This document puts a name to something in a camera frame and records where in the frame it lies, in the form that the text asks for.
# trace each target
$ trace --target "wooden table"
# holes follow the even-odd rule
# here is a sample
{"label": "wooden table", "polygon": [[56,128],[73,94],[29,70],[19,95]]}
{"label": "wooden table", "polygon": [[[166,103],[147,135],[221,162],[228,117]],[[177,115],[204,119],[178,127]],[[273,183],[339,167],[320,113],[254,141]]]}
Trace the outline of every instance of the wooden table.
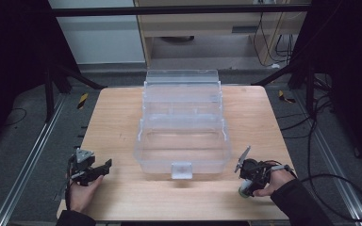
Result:
{"label": "wooden table", "polygon": [[[95,152],[93,167],[109,158],[114,165],[95,194],[89,216],[115,221],[287,219],[269,197],[243,199],[238,193],[242,180],[234,173],[247,145],[252,146],[250,158],[292,166],[262,87],[222,86],[231,160],[222,174],[194,174],[192,180],[181,181],[170,174],[145,174],[133,157],[141,93],[142,88],[101,91],[81,148]],[[62,202],[58,216],[64,208]]]}

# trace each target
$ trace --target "black pole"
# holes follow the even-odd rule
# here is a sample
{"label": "black pole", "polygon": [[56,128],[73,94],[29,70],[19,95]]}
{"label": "black pole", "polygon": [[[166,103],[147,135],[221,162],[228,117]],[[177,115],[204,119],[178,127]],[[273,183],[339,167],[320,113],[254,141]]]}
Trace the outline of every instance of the black pole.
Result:
{"label": "black pole", "polygon": [[298,12],[322,10],[322,6],[311,4],[272,5],[222,5],[222,6],[172,6],[172,7],[131,7],[131,8],[53,8],[52,10],[30,10],[25,13],[49,14],[55,17],[78,16],[120,16],[156,14],[195,13],[237,13],[237,12]]}

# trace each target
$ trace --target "white wall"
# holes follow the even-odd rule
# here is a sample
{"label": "white wall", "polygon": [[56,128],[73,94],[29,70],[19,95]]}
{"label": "white wall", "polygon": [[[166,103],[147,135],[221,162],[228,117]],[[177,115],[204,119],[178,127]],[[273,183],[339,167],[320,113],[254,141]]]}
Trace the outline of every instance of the white wall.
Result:
{"label": "white wall", "polygon": [[[133,7],[132,0],[49,0],[52,8]],[[144,63],[136,16],[58,18],[77,64]]]}

